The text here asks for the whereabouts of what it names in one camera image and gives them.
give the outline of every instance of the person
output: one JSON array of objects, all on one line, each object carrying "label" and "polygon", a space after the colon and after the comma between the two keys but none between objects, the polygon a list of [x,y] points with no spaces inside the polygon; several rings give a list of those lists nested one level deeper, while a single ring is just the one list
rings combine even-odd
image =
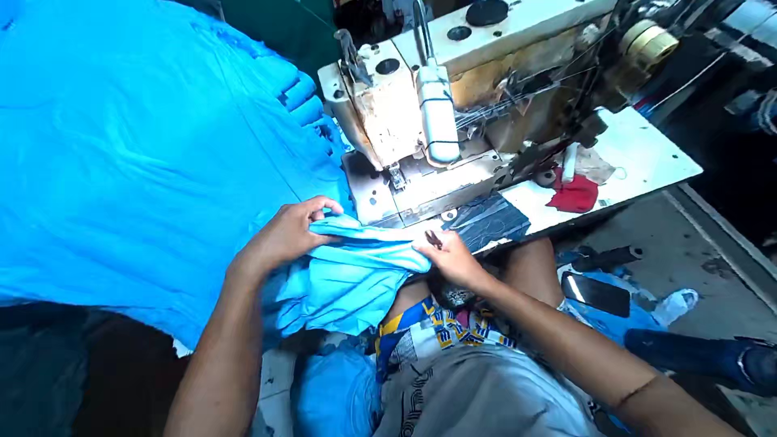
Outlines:
[{"label": "person", "polygon": [[[274,268],[333,241],[308,230],[324,208],[343,212],[323,196],[285,205],[230,263],[165,435],[246,434],[260,387],[259,290]],[[538,355],[512,344],[462,342],[405,363],[383,386],[385,412],[375,435],[599,435],[586,422],[578,387],[638,435],[740,435],[650,365],[558,310],[563,296],[547,239],[515,251],[501,281],[455,232],[438,237],[440,249],[426,241],[414,245],[446,279],[508,318]],[[423,298],[420,288],[408,289]],[[401,308],[395,304],[387,320],[417,300],[399,294]]]}]

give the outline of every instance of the hand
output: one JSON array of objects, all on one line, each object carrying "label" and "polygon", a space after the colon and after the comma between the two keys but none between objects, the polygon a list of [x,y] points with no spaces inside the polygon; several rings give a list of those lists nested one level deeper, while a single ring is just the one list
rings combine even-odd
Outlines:
[{"label": "hand", "polygon": [[280,207],[278,213],[238,252],[229,265],[229,271],[253,278],[296,260],[322,244],[337,240],[336,237],[308,230],[311,223],[324,218],[323,208],[329,208],[336,214],[343,213],[339,203],[324,196]]},{"label": "hand", "polygon": [[432,246],[425,239],[413,241],[413,248],[429,258],[446,279],[475,293],[493,279],[469,252],[456,231],[437,231],[434,234],[442,242],[442,249]]}]

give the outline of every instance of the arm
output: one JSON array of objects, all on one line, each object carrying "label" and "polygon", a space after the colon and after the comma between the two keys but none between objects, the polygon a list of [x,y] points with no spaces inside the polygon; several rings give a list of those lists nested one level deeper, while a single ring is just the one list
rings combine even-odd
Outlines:
[{"label": "arm", "polygon": [[554,369],[644,435],[739,435],[670,379],[625,349],[488,274],[455,232],[441,250],[415,242],[448,280],[472,290],[527,334]]},{"label": "arm", "polygon": [[245,435],[256,411],[262,364],[259,290],[276,267],[333,238],[308,230],[323,208],[342,213],[317,196],[280,211],[227,268],[221,295],[172,402],[165,436]]}]

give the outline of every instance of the wrist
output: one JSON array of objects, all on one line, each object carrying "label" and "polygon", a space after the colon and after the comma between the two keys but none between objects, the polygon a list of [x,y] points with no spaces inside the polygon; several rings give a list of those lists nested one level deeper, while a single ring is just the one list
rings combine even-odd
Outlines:
[{"label": "wrist", "polygon": [[278,267],[279,263],[262,257],[241,257],[237,256],[227,267],[227,277],[245,282],[249,285],[258,286],[272,270]]},{"label": "wrist", "polygon": [[470,289],[484,299],[491,299],[499,295],[503,287],[504,283],[502,281],[483,270],[483,275],[478,279],[477,284]]}]

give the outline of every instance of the patterned shorts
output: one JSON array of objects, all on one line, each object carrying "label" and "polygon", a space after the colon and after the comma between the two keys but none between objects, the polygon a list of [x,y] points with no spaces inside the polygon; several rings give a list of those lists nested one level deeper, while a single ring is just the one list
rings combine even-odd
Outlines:
[{"label": "patterned shorts", "polygon": [[[588,324],[566,300],[558,310]],[[454,313],[439,306],[430,295],[378,327],[375,340],[378,380],[383,382],[388,375],[445,349],[482,344],[498,344],[520,353],[526,351],[521,347],[521,333],[496,316],[485,301],[476,303],[474,309]]]}]

